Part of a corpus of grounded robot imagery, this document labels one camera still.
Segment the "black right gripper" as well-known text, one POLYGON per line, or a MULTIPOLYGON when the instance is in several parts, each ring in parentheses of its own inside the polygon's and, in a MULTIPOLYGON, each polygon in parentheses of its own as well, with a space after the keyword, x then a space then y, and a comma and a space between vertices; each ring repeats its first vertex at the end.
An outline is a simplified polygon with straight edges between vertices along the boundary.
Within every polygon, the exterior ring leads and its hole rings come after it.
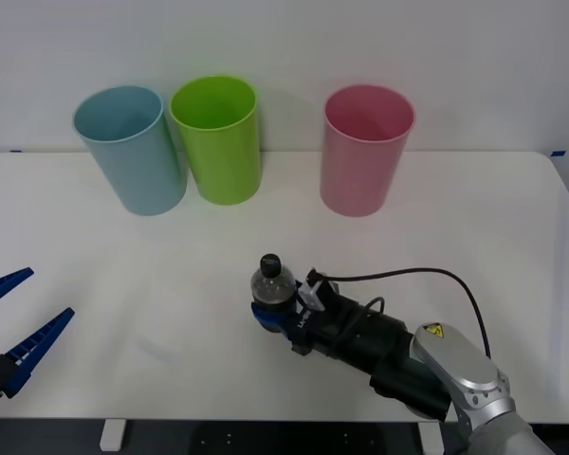
POLYGON ((253 302, 251 311, 266 330, 285 336, 291 342, 292 351, 299 355, 308 355, 316 350, 341 361, 359 360, 347 351, 357 338, 360 304, 345 297, 330 297, 322 301, 322 310, 309 306, 302 310, 302 300, 296 291, 295 308, 273 311, 253 302))

